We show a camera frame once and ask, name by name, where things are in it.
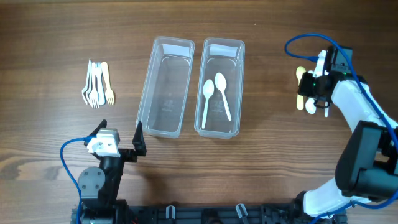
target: plastic container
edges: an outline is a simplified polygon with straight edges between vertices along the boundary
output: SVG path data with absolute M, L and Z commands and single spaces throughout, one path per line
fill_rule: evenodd
M 147 134 L 180 136 L 194 50 L 191 40 L 155 39 L 136 121 Z
M 207 38 L 201 57 L 195 130 L 199 135 L 229 139 L 239 133 L 243 91 L 244 43 L 241 40 Z M 225 95 L 231 112 L 228 120 L 221 92 L 215 86 L 209 98 L 206 126 L 201 128 L 206 98 L 203 85 L 208 79 L 215 82 L 220 72 L 226 79 Z

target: cable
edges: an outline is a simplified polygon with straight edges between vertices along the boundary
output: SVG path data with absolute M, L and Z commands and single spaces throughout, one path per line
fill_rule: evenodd
M 77 181 L 75 180 L 75 178 L 72 176 L 72 174 L 70 173 L 67 164 L 65 163 L 65 160 L 63 159 L 63 149 L 70 143 L 72 142 L 77 142 L 77 141 L 90 141 L 91 138 L 93 138 L 94 136 L 87 136 L 85 138 L 75 138 L 75 139 L 71 139 L 65 143 L 63 143 L 63 145 L 61 146 L 61 150 L 60 150 L 60 157 L 61 157 L 61 162 L 63 164 L 63 167 L 65 168 L 65 170 L 67 171 L 67 174 L 69 175 L 69 177 L 71 178 L 72 182 L 75 184 L 77 191 L 79 192 L 79 206 L 77 208 L 77 213 L 76 213 L 76 224 L 80 224 L 80 209 L 81 209 L 81 190 L 79 188 L 79 185 L 77 184 Z
M 371 97 L 368 95 L 368 93 L 366 93 L 366 90 L 363 88 L 361 82 L 359 81 L 359 78 L 355 72 L 354 66 L 351 63 L 351 60 L 349 59 L 348 55 L 346 54 L 346 52 L 338 45 L 338 43 L 336 41 L 334 41 L 333 39 L 331 39 L 330 37 L 323 35 L 323 34 L 317 34 L 317 33 L 309 33 L 309 34 L 302 34 L 302 35 L 298 35 L 296 37 L 291 38 L 290 40 L 288 40 L 285 44 L 285 52 L 292 57 L 296 57 L 296 58 L 302 58 L 302 59 L 307 59 L 311 62 L 315 62 L 317 63 L 318 61 L 318 57 L 316 56 L 301 56 L 301 55 L 296 55 L 296 54 L 292 54 L 287 50 L 287 46 L 298 39 L 304 38 L 304 37 L 319 37 L 322 39 L 325 39 L 327 41 L 329 41 L 330 43 L 332 43 L 340 52 L 341 54 L 344 56 L 344 58 L 347 61 L 347 64 L 349 66 L 349 69 L 351 70 L 351 73 L 355 79 L 356 84 L 358 85 L 359 89 L 361 90 L 361 93 L 364 95 L 365 99 L 367 99 L 367 101 L 370 103 L 370 105 L 372 106 L 372 108 L 375 110 L 375 112 L 377 113 L 377 115 L 380 117 L 380 119 L 382 120 L 382 122 L 386 125 L 386 128 L 388 130 L 388 133 L 391 136 L 392 142 L 394 143 L 394 147 L 398 153 L 398 139 L 397 136 L 392 128 L 392 126 L 390 125 L 390 123 L 388 122 L 388 120 L 386 119 L 386 117 L 384 116 L 384 114 L 380 111 L 380 109 L 376 106 L 375 102 L 371 99 Z M 330 215 L 334 215 L 336 213 L 340 213 L 344 210 L 346 210 L 347 208 L 350 208 L 351 206 L 355 206 L 355 205 L 359 205 L 365 208 L 369 208 L 369 209 L 381 209 L 384 208 L 388 205 L 390 205 L 392 202 L 394 202 L 396 199 L 398 198 L 398 190 L 395 191 L 395 193 L 392 195 L 392 197 L 388 200 L 386 200 L 385 202 L 379 204 L 379 205 L 366 205 L 364 203 L 361 202 L 357 202 L 357 201 L 350 201 L 350 203 L 347 203 L 346 205 L 342 206 L 341 208 L 332 211 L 332 212 L 326 212 L 324 214 L 321 214 L 317 217 L 315 217 L 310 224 L 315 224 L 320 218 L 325 217 L 325 216 L 330 216 Z

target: spoon handle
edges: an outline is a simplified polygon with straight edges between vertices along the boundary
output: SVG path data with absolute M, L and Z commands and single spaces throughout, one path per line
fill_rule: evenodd
M 206 103 L 205 103 L 205 109 L 203 110 L 203 119 L 201 121 L 201 128 L 204 129 L 206 125 L 206 119 L 207 119 L 207 106 L 209 104 L 209 99 L 206 98 Z
M 226 101 L 225 93 L 223 91 L 221 93 L 223 94 L 226 116 L 228 117 L 228 121 L 231 121 L 231 112 L 229 112 L 229 106 L 228 106 L 228 102 Z

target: wood grain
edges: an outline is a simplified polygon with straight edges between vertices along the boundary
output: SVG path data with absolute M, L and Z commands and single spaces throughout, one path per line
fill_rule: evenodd
M 77 192 L 59 159 L 67 140 L 102 119 L 131 147 L 152 43 L 190 39 L 195 56 L 180 138 L 145 135 L 148 153 L 126 164 L 120 198 L 130 205 L 287 202 L 334 176 L 351 132 L 341 113 L 295 108 L 295 69 L 285 42 L 319 32 L 354 48 L 353 63 L 384 110 L 398 119 L 397 1 L 138 1 L 0 5 L 0 220 L 69 223 Z M 207 37 L 246 44 L 242 123 L 230 140 L 193 128 L 201 50 Z M 316 55 L 308 39 L 291 46 Z M 93 110 L 81 98 L 88 59 L 107 61 L 115 106 Z M 75 177 L 98 162 L 82 144 L 65 150 Z M 397 205 L 350 209 L 350 223 L 394 223 Z

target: brown wooden surface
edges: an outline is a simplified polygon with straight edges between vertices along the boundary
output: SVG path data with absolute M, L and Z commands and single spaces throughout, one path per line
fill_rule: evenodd
M 288 202 L 334 175 L 351 135 L 335 106 L 330 117 L 295 108 L 299 65 L 289 38 L 320 32 L 354 48 L 353 62 L 373 96 L 398 119 L 397 1 L 123 2 L 0 5 L 0 222 L 69 223 L 78 201 L 60 146 L 86 136 L 102 119 L 130 147 L 153 40 L 195 42 L 178 139 L 145 135 L 147 157 L 126 164 L 119 198 L 130 205 Z M 193 128 L 203 41 L 246 44 L 241 131 L 230 140 Z M 316 55 L 328 44 L 291 49 Z M 88 59 L 107 61 L 115 106 L 93 110 L 81 98 Z M 97 166 L 82 144 L 65 150 L 73 175 Z M 350 223 L 395 223 L 397 205 L 349 210 Z

